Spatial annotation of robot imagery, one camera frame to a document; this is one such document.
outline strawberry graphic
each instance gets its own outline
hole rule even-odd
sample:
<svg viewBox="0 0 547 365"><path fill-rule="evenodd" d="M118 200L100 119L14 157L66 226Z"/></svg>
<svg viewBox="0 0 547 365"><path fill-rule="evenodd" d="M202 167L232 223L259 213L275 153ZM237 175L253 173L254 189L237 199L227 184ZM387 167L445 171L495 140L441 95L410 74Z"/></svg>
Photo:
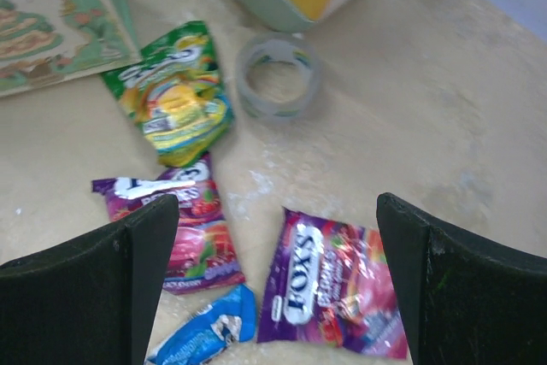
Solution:
<svg viewBox="0 0 547 365"><path fill-rule="evenodd" d="M214 194L213 190L206 189L201 198L196 201L191 208L191 212L195 216L209 215L217 211L221 207L220 199Z"/></svg>
<svg viewBox="0 0 547 365"><path fill-rule="evenodd" d="M217 255L235 254L233 242L225 222L219 222L205 229L205 235L215 245Z"/></svg>
<svg viewBox="0 0 547 365"><path fill-rule="evenodd" d="M319 327L327 344L337 348L342 346L344 335L332 308L321 309Z"/></svg>

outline tape roll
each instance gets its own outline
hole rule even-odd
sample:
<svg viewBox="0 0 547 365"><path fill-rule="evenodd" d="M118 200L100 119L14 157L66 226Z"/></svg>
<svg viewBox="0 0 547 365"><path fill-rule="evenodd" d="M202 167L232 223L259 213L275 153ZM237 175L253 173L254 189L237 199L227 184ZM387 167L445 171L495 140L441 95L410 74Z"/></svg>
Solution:
<svg viewBox="0 0 547 365"><path fill-rule="evenodd" d="M256 93L247 81L247 74L254 66L270 62L293 64L306 85L303 94L278 103ZM253 38L239 52L235 81L239 101L250 116L265 120L290 119L300 115L319 90L321 64L314 50L300 38L267 33Z"/></svg>

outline fruit illustration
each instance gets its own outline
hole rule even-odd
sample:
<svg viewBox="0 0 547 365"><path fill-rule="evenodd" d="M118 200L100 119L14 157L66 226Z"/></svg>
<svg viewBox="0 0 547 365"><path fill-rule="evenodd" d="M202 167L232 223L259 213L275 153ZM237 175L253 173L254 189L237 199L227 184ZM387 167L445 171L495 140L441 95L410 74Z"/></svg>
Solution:
<svg viewBox="0 0 547 365"><path fill-rule="evenodd" d="M207 270L207 263L201 262L198 265L188 269L188 271L186 271L185 278L202 277L205 274L205 270Z"/></svg>
<svg viewBox="0 0 547 365"><path fill-rule="evenodd" d="M383 262L387 264L385 260L384 245L382 244L382 238L378 231L367 231L367 256L373 262Z"/></svg>
<svg viewBox="0 0 547 365"><path fill-rule="evenodd" d="M202 196L197 200L191 208L191 212L196 217L210 215L221 209L221 200L215 195L213 190L206 189Z"/></svg>
<svg viewBox="0 0 547 365"><path fill-rule="evenodd" d="M204 234L208 241L214 245L217 256L225 255L227 253L235 254L230 233L228 232L228 227L224 221L219 221L218 223L205 228Z"/></svg>
<svg viewBox="0 0 547 365"><path fill-rule="evenodd" d="M196 266L205 248L203 233L196 228L179 227L174 240L173 251L169 259L168 270L180 271L181 268Z"/></svg>
<svg viewBox="0 0 547 365"><path fill-rule="evenodd" d="M340 227L340 230L339 230L338 235L339 235L344 241L349 241L351 238L356 237L356 235L355 235L355 229L352 229L352 228L351 228L350 226L348 226L347 224L343 224L343 225Z"/></svg>
<svg viewBox="0 0 547 365"><path fill-rule="evenodd" d="M210 257L212 257L214 255L215 255L215 248L213 247L211 242L208 241L205 244L205 247L203 247L203 251L199 256L199 261L200 262L206 262Z"/></svg>
<svg viewBox="0 0 547 365"><path fill-rule="evenodd" d="M344 342L344 335L338 324L338 319L333 309L323 309L320 315L319 327L323 340L334 347L339 347Z"/></svg>
<svg viewBox="0 0 547 365"><path fill-rule="evenodd" d="M341 234L335 235L331 239L331 245L333 248L343 248L345 245L344 237Z"/></svg>

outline beige floor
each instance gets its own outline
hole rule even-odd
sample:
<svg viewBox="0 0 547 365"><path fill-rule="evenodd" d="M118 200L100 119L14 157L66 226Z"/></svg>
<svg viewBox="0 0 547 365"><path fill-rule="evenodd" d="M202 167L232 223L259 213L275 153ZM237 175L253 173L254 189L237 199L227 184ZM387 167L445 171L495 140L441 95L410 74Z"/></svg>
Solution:
<svg viewBox="0 0 547 365"><path fill-rule="evenodd" d="M148 42L192 17L230 79L259 28L227 0L130 0ZM281 205L375 227L393 191L501 243L547 256L547 46L484 0L355 0L307 39L325 63L308 115L269 127L241 113L213 149L250 286L262 298ZM0 262L107 222L90 180L153 178L154 151L98 77L0 102ZM223 291L164 293L152 344ZM303 344L244 344L215 363L384 364Z"/></svg>

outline candy packet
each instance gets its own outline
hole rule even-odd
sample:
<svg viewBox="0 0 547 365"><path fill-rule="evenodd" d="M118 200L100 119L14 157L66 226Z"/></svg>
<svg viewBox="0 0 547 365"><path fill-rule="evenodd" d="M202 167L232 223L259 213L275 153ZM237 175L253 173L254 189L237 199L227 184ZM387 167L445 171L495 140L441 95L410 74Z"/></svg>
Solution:
<svg viewBox="0 0 547 365"><path fill-rule="evenodd" d="M150 353L146 363L198 365L210 361L234 342L255 336L255 295L237 286L208 305Z"/></svg>
<svg viewBox="0 0 547 365"><path fill-rule="evenodd" d="M189 165L233 118L209 30L190 21L141 53L141 63L105 72L103 80L161 164Z"/></svg>
<svg viewBox="0 0 547 365"><path fill-rule="evenodd" d="M378 232L285 209L257 342L273 340L406 358L407 340Z"/></svg>
<svg viewBox="0 0 547 365"><path fill-rule="evenodd" d="M173 168L160 176L171 180L127 177L93 180L92 191L104 195L109 218L116 221L165 194L179 199L179 228L163 289L173 294L241 284L238 263L216 183L210 154L188 168Z"/></svg>

